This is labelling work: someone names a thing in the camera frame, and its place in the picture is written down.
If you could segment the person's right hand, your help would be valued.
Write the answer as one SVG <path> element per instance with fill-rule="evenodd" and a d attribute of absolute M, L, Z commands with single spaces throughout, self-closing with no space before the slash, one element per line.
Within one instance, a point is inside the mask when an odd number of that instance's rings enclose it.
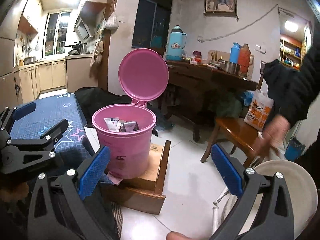
<path fill-rule="evenodd" d="M 269 155 L 270 149 L 276 154 L 283 143 L 285 135 L 291 128 L 289 121 L 282 115 L 276 115 L 274 119 L 264 129 L 261 141 L 261 151 L 264 155 Z"/>

